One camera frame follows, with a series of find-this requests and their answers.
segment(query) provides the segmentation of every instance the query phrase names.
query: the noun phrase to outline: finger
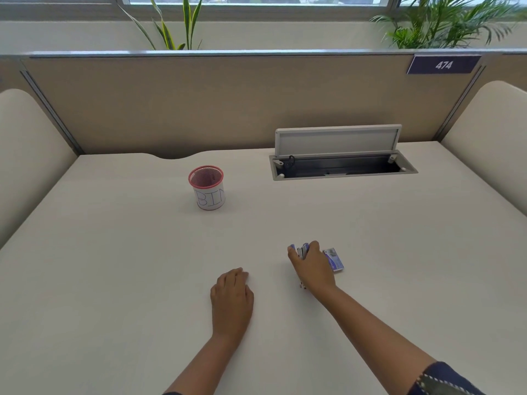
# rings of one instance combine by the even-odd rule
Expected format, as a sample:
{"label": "finger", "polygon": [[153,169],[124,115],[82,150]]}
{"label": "finger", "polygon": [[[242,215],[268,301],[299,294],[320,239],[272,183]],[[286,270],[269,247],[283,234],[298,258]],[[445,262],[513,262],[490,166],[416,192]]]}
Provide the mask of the finger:
{"label": "finger", "polygon": [[291,261],[293,266],[296,266],[302,262],[302,259],[300,259],[297,252],[292,246],[287,247],[287,256],[289,257],[289,260]]}
{"label": "finger", "polygon": [[253,309],[254,305],[254,292],[251,291],[248,285],[245,285],[245,298],[247,299],[247,303]]}
{"label": "finger", "polygon": [[234,284],[234,286],[236,288],[243,289],[245,287],[245,283],[247,282],[247,277],[249,277],[248,272],[238,273],[238,275],[236,276],[236,283]]}
{"label": "finger", "polygon": [[316,252],[320,252],[320,244],[318,243],[318,241],[311,241],[309,243],[309,251],[311,251],[312,249]]}
{"label": "finger", "polygon": [[216,285],[218,285],[218,288],[225,287],[226,278],[227,278],[227,273],[223,273],[220,277],[218,277],[218,281],[216,281]]}
{"label": "finger", "polygon": [[228,272],[227,277],[225,278],[225,287],[234,287],[234,284],[236,283],[236,276],[241,273],[242,270],[243,269],[239,267]]}

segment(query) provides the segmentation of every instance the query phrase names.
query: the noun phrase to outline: pen holder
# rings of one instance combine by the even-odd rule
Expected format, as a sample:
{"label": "pen holder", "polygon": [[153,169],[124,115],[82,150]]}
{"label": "pen holder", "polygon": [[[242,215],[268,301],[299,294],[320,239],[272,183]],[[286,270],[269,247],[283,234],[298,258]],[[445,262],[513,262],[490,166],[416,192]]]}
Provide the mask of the pen holder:
{"label": "pen holder", "polygon": [[223,172],[216,166],[200,166],[189,174],[189,183],[194,189],[196,203],[206,211],[218,209],[225,202]]}

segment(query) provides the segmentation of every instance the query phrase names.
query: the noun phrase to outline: number sign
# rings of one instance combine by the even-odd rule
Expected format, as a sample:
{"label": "number sign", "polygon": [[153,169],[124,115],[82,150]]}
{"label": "number sign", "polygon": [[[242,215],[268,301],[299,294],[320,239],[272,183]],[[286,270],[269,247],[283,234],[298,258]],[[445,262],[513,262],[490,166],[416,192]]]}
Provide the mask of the number sign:
{"label": "number sign", "polygon": [[471,73],[481,55],[414,55],[408,75]]}

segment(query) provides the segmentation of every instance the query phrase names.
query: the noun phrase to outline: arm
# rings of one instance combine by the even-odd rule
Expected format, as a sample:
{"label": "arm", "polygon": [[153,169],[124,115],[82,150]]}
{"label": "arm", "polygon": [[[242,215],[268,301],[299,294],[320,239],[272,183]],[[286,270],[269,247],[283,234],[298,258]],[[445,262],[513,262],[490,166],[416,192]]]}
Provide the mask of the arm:
{"label": "arm", "polygon": [[288,256],[301,281],[332,314],[386,392],[406,395],[435,359],[339,289],[318,242],[309,245],[305,260],[291,247]]}
{"label": "arm", "polygon": [[165,393],[212,395],[253,314],[254,294],[242,268],[222,274],[210,290],[212,337]]}

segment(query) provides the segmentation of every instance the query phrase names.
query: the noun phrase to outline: hand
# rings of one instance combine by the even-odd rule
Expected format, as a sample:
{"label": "hand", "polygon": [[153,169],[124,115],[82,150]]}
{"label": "hand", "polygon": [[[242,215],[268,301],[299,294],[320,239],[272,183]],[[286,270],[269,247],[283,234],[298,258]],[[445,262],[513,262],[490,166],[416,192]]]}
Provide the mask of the hand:
{"label": "hand", "polygon": [[249,273],[241,267],[223,273],[210,289],[212,302],[212,336],[237,347],[251,316],[254,293],[245,284]]}
{"label": "hand", "polygon": [[322,292],[336,288],[335,275],[326,255],[320,252],[318,241],[313,241],[309,245],[309,251],[304,260],[300,259],[296,250],[290,246],[287,247],[287,256],[291,260],[300,281],[316,298]]}

